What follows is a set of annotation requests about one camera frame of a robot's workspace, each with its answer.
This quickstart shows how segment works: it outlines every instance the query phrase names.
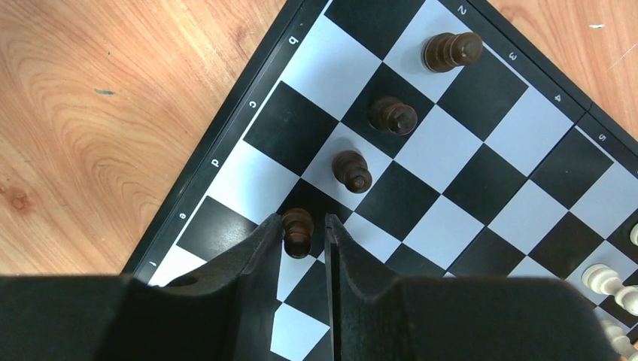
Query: black square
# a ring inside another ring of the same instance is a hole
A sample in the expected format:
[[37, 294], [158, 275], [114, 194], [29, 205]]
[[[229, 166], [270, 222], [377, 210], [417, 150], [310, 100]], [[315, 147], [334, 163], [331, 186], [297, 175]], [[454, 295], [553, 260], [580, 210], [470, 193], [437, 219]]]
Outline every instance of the black square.
[[530, 257], [560, 278], [567, 278], [600, 246], [603, 239], [567, 212], [530, 253]]
[[392, 162], [356, 212], [403, 241], [438, 197], [432, 187]]
[[525, 176], [483, 144], [443, 193], [489, 224], [525, 183]]
[[445, 270], [403, 243], [385, 265], [402, 276], [443, 277]]
[[627, 333], [627, 337], [632, 344], [638, 341], [638, 326], [634, 327]]
[[333, 359], [333, 341], [330, 331], [328, 331], [303, 361], [329, 361], [331, 359]]
[[310, 255], [315, 258], [321, 254], [325, 247], [326, 214], [335, 214], [342, 223], [345, 223], [352, 214], [352, 211], [347, 207], [303, 179], [299, 179], [277, 213], [283, 214], [291, 208], [304, 208], [312, 216], [314, 233], [312, 234]]
[[270, 351], [270, 361], [289, 361], [287, 358], [277, 355]]
[[455, 276], [503, 276], [525, 258], [525, 254], [486, 228], [452, 264]]
[[206, 197], [178, 241], [178, 246], [210, 261], [243, 241], [257, 224]]
[[326, 265], [319, 261], [313, 263], [284, 303], [330, 325]]
[[611, 314], [616, 320], [622, 322], [629, 328], [633, 327], [636, 325], [636, 322], [638, 322], [638, 316], [633, 316], [620, 307], [612, 296], [607, 296], [603, 303], [600, 304], [600, 308], [607, 311], [608, 314]]
[[393, 96], [413, 107], [418, 115], [418, 124], [423, 122], [434, 103], [385, 64], [381, 64], [366, 87], [363, 88], [357, 100], [343, 117], [342, 123], [394, 158], [412, 134], [401, 136], [380, 132], [370, 125], [369, 106], [382, 96]]
[[338, 122], [284, 82], [244, 140], [301, 176]]
[[384, 59], [424, 0], [335, 0], [326, 17]]
[[516, 74], [484, 50], [476, 63], [459, 73], [437, 104], [484, 141], [526, 89]]
[[632, 261], [638, 262], [638, 247], [629, 240], [631, 229], [638, 224], [638, 209], [636, 209], [608, 238], [607, 241], [618, 248]]
[[578, 130], [570, 130], [551, 151], [531, 179], [570, 209], [612, 165]]

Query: board border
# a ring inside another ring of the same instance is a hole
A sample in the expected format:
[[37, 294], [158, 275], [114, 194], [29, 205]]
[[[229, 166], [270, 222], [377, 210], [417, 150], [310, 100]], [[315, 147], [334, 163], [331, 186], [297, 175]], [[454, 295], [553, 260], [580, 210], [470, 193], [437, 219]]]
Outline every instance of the board border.
[[[317, 0], [287, 0], [282, 6], [273, 24], [264, 35], [260, 45], [248, 61], [237, 82], [231, 88], [219, 111], [211, 121], [202, 139], [188, 159], [177, 180], [169, 190], [157, 213], [135, 247], [131, 257], [123, 267], [122, 273], [134, 274], [140, 271], [142, 261], [147, 256], [156, 241], [158, 233], [170, 220], [182, 195], [193, 180], [195, 173], [206, 161], [208, 153], [221, 141], [223, 130], [232, 120], [242, 99], [246, 96], [254, 79], [266, 65], [272, 52], [278, 46], [281, 37], [285, 35], [296, 14], [304, 6]], [[627, 149], [638, 156], [638, 142], [621, 128], [608, 114], [596, 105], [580, 88], [578, 88], [556, 65], [554, 65], [538, 48], [536, 48], [522, 33], [520, 33], [488, 0], [467, 0], [492, 26], [494, 26], [507, 40], [512, 42], [540, 71], [553, 80], [567, 95], [590, 114], [612, 135], [614, 135]]]
[[135, 274], [138, 271], [142, 260], [153, 246], [153, 242], [155, 241], [157, 234], [169, 220], [170, 213], [173, 211], [179, 202], [180, 197], [184, 194], [184, 191], [193, 180], [197, 169], [199, 169], [200, 165], [205, 161], [208, 152], [214, 148], [217, 142], [220, 141], [223, 129], [232, 119], [232, 115], [241, 104], [241, 100], [244, 98], [250, 85], [253, 83], [253, 80], [260, 73], [270, 54], [277, 47], [279, 39], [284, 36], [284, 33], [293, 21], [297, 11], [306, 1], [307, 0], [287, 0], [281, 7], [279, 14], [262, 38], [251, 58], [248, 60], [246, 67], [224, 99], [219, 111], [213, 117], [211, 124], [204, 132], [202, 139], [200, 139], [195, 150], [186, 162], [186, 165], [180, 172], [177, 180], [175, 180], [175, 183], [169, 190], [169, 193], [164, 198], [162, 205], [160, 205], [157, 213], [153, 216], [153, 219], [142, 235], [140, 242], [138, 242], [138, 245], [135, 247], [131, 257], [129, 257], [129, 260], [126, 261], [121, 273]]

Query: chessboard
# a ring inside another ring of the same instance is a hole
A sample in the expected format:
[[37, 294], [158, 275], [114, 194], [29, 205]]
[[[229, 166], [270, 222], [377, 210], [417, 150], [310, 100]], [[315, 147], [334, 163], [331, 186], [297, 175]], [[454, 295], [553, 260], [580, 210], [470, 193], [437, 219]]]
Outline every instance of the chessboard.
[[[427, 69], [429, 40], [467, 32], [480, 57]], [[371, 125], [387, 96], [413, 109], [409, 134]], [[331, 168], [348, 150], [362, 193]], [[637, 154], [485, 0], [290, 0], [124, 271], [167, 284], [303, 208], [314, 234], [281, 258], [274, 359], [330, 359], [325, 214], [400, 275], [564, 279], [636, 341], [638, 318], [581, 277], [601, 263], [638, 284]]]

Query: white pawn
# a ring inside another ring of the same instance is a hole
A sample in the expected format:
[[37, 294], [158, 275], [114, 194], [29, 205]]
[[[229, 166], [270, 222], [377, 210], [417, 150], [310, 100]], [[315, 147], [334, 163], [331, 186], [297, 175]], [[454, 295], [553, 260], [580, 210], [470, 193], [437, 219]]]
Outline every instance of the white pawn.
[[620, 356], [627, 361], [638, 361], [638, 350], [629, 342], [629, 338], [624, 334], [623, 330], [609, 320], [601, 321], [605, 335], [609, 339], [609, 343]]
[[614, 296], [620, 307], [638, 316], [638, 288], [623, 285], [618, 272], [606, 265], [593, 265], [582, 274], [582, 283], [595, 293]]

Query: white square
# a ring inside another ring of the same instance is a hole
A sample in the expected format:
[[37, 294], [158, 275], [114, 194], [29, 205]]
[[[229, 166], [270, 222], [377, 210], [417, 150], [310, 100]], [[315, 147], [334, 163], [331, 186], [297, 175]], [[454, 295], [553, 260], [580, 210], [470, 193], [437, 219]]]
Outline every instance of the white square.
[[527, 88], [485, 143], [528, 176], [572, 125], [538, 90]]
[[379, 58], [322, 15], [281, 79], [341, 120], [380, 64]]
[[153, 273], [153, 277], [150, 278], [148, 284], [150, 286], [164, 287], [175, 278], [185, 275], [204, 264], [206, 264], [205, 260], [182, 247], [173, 245], [164, 256], [155, 273]]
[[343, 150], [356, 150], [363, 156], [368, 163], [373, 183], [381, 177], [392, 159], [344, 124], [339, 123], [333, 130], [333, 133], [303, 173], [302, 178], [344, 206], [354, 210], [363, 201], [367, 192], [352, 193], [345, 188], [345, 185], [336, 180], [333, 174], [333, 160]]
[[298, 180], [284, 166], [239, 141], [206, 195], [260, 224], [279, 208]]
[[577, 290], [582, 292], [585, 297], [590, 299], [596, 305], [599, 305], [607, 298], [607, 295], [599, 295], [594, 291], [587, 288], [582, 283], [582, 274], [587, 268], [598, 263], [609, 266], [614, 271], [618, 272], [620, 278], [624, 281], [631, 274], [638, 269], [638, 265], [634, 263], [629, 257], [625, 256], [618, 248], [614, 247], [608, 241], [603, 241], [594, 252], [592, 252], [577, 269], [565, 280], [570, 282]]
[[306, 256], [302, 259], [295, 259], [288, 256], [284, 248], [281, 248], [281, 261], [279, 262], [279, 279], [277, 282], [277, 299], [285, 301], [303, 276], [308, 272], [316, 259]]
[[353, 213], [344, 226], [361, 247], [383, 263], [401, 245], [399, 240], [388, 235], [359, 214]]
[[446, 73], [427, 70], [421, 60], [424, 46], [430, 38], [443, 32], [460, 34], [469, 31], [469, 28], [441, 3], [426, 1], [396, 41], [384, 62], [436, 103], [463, 67], [456, 67]]
[[521, 263], [519, 263], [507, 277], [525, 277], [525, 278], [555, 278], [556, 275], [551, 273], [548, 269], [541, 266], [537, 261], [525, 256]]
[[620, 327], [625, 334], [627, 334], [631, 330], [629, 327], [625, 326], [624, 323], [616, 320], [616, 318], [613, 317], [611, 314], [609, 314], [609, 312], [600, 308], [600, 306], [597, 306], [596, 308], [594, 308], [594, 314], [596, 314], [596, 317], [598, 317], [598, 320], [612, 321], [616, 326]]
[[571, 211], [601, 237], [607, 238], [638, 208], [638, 179], [612, 164], [577, 201]]
[[275, 312], [270, 351], [290, 361], [303, 361], [329, 329], [328, 325], [282, 303]]
[[489, 228], [528, 254], [566, 213], [563, 205], [529, 180], [494, 218]]
[[481, 229], [481, 222], [440, 196], [403, 243], [447, 269]]
[[443, 193], [481, 144], [480, 139], [435, 105], [395, 160]]

